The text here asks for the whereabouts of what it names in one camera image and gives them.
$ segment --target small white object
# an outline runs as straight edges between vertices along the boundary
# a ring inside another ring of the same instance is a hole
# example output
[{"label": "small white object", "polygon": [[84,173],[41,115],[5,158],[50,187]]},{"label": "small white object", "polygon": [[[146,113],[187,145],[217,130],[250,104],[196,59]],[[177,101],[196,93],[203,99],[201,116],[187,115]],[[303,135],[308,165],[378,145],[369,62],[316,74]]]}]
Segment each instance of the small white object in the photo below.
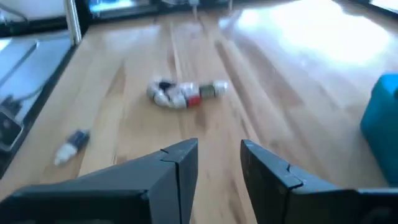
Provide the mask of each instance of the small white object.
[{"label": "small white object", "polygon": [[161,91],[158,92],[157,94],[155,94],[154,101],[159,106],[170,106],[171,105],[169,98],[166,95],[164,95],[164,93]]},{"label": "small white object", "polygon": [[226,90],[228,89],[228,83],[222,80],[214,81],[213,86],[217,97],[223,96],[226,93]]},{"label": "small white object", "polygon": [[76,154],[77,148],[70,143],[65,143],[61,146],[60,149],[58,149],[57,153],[55,154],[54,165],[62,165],[68,162],[68,160]]},{"label": "small white object", "polygon": [[172,107],[173,108],[186,108],[187,101],[183,95],[177,95],[172,98]]},{"label": "small white object", "polygon": [[200,94],[199,88],[193,83],[181,83],[178,84],[178,87],[180,88],[182,94],[184,94],[187,97],[197,96]]}]

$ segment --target dark object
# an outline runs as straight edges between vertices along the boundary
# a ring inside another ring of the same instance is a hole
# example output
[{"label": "dark object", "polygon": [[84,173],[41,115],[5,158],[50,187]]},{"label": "dark object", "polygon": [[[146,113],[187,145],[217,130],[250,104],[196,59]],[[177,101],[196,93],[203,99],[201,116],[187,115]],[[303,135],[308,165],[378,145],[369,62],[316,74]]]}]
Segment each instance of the dark object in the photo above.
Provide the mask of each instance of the dark object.
[{"label": "dark object", "polygon": [[90,133],[88,130],[77,130],[67,139],[67,143],[75,146],[77,151],[86,147],[88,140],[90,140]]},{"label": "dark object", "polygon": [[199,95],[201,98],[215,98],[216,97],[216,89],[214,85],[200,85],[199,86]]},{"label": "dark object", "polygon": [[0,203],[0,223],[189,224],[198,177],[198,140],[59,184],[32,185]]},{"label": "dark object", "polygon": [[163,91],[166,91],[166,90],[168,90],[169,88],[172,88],[172,87],[175,87],[175,83],[170,83],[170,82],[168,82],[168,81],[161,81],[160,83],[159,83],[159,88],[161,89],[161,90],[163,90]]},{"label": "dark object", "polygon": [[23,125],[15,116],[22,108],[20,102],[9,95],[0,104],[0,152],[9,153],[22,134]]},{"label": "dark object", "polygon": [[340,189],[249,140],[241,162],[257,222],[397,223],[398,190]]},{"label": "dark object", "polygon": [[398,186],[398,73],[385,73],[372,89],[361,130],[391,186]]},{"label": "dark object", "polygon": [[0,23],[0,37],[15,37],[20,35],[64,30],[67,28],[67,20],[65,16],[35,19],[33,21],[29,21],[28,24],[23,21],[11,21],[7,25]]}]

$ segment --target wooden table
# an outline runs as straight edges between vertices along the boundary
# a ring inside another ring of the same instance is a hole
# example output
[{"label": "wooden table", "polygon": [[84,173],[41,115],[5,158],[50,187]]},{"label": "wooden table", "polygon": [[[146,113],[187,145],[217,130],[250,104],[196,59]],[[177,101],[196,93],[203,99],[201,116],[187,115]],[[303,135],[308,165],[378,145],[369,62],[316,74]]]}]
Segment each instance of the wooden table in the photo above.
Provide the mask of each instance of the wooden table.
[{"label": "wooden table", "polygon": [[[314,0],[91,27],[0,181],[0,197],[190,137],[199,138],[200,167],[192,223],[256,222],[241,139],[342,187],[385,186],[358,124],[374,82],[397,69],[397,30],[350,3]],[[164,110],[145,96],[155,77],[224,79],[230,89],[197,108]],[[55,167],[55,151],[78,128],[91,130],[88,147]]]}]

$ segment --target blue container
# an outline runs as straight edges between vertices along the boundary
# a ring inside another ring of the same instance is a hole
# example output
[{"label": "blue container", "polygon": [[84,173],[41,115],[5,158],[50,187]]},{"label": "blue container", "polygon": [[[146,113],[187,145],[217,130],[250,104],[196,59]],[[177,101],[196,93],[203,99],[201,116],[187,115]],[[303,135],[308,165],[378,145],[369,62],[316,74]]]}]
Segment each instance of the blue container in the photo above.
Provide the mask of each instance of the blue container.
[{"label": "blue container", "polygon": [[398,185],[398,73],[375,84],[361,129],[387,181]]}]

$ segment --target cluster of small objects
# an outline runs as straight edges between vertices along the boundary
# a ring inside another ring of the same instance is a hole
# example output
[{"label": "cluster of small objects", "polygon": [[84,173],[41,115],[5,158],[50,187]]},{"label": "cluster of small objects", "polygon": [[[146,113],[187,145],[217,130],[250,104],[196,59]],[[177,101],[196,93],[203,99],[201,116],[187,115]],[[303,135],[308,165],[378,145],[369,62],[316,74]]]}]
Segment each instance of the cluster of small objects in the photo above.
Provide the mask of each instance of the cluster of small objects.
[{"label": "cluster of small objects", "polygon": [[149,84],[147,95],[159,106],[184,109],[199,105],[204,99],[223,96],[227,88],[228,83],[221,80],[201,85],[159,80]]},{"label": "cluster of small objects", "polygon": [[[202,100],[223,96],[228,88],[225,81],[213,81],[207,84],[175,83],[168,80],[152,82],[147,95],[159,106],[184,109],[199,105]],[[54,164],[60,166],[80,152],[90,139],[88,130],[76,130],[55,154]]]}]

